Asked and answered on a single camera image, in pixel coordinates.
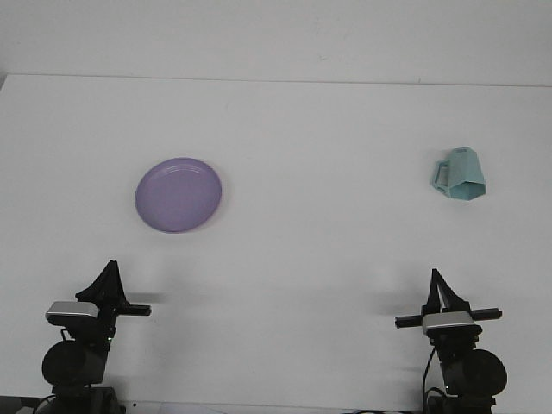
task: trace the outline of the cable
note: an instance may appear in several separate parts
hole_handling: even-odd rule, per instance
[[[42,403],[44,403],[45,401],[49,404],[50,403],[50,399],[52,399],[53,397],[55,397],[55,394],[52,394],[52,395],[48,395],[47,397],[44,397],[43,399],[41,399],[38,404],[36,405],[36,407],[34,408],[33,410],[33,414],[36,414],[38,412],[38,409],[40,408],[40,406],[42,405]]]
[[[425,380],[428,377],[428,371],[430,370],[431,360],[433,360],[433,355],[435,354],[435,351],[436,351],[436,348],[433,347],[433,349],[431,349],[431,354],[430,354],[430,357],[428,359],[428,365],[425,366],[425,371],[423,372],[423,378],[422,378],[422,413],[423,414],[427,414],[427,409],[428,409],[427,403],[425,401],[425,399],[426,399]]]
[[[432,386],[428,391],[425,392],[425,394],[423,395],[423,401],[425,403],[425,406],[427,408],[427,404],[428,404],[428,396],[430,395],[430,392],[436,392],[438,393],[443,399],[447,399],[448,396],[447,394],[445,394],[443,392],[443,390],[441,390],[440,388],[437,388],[436,386]]]

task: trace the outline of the cup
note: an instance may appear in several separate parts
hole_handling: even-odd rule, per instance
[[[472,200],[486,192],[477,153],[470,147],[455,148],[437,162],[433,186],[449,198]]]

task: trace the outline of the cup handle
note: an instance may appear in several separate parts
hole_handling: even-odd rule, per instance
[[[436,166],[436,169],[435,169],[435,175],[433,176],[433,186],[437,190],[439,190],[439,191],[446,194],[447,191],[449,190],[449,186],[445,185],[445,184],[437,184],[437,182],[439,181],[439,175],[441,175],[441,168],[443,168],[443,167],[449,167],[449,161],[448,160],[437,162],[437,166]]]

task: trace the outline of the teal cup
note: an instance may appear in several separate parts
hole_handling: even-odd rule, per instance
[[[472,200],[485,194],[485,178],[477,153],[470,147],[455,148],[437,162],[433,186],[450,198]]]

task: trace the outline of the purple plate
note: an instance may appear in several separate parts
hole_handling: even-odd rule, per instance
[[[154,229],[182,233],[212,216],[223,188],[216,172],[193,158],[163,161],[136,188],[136,209]]]

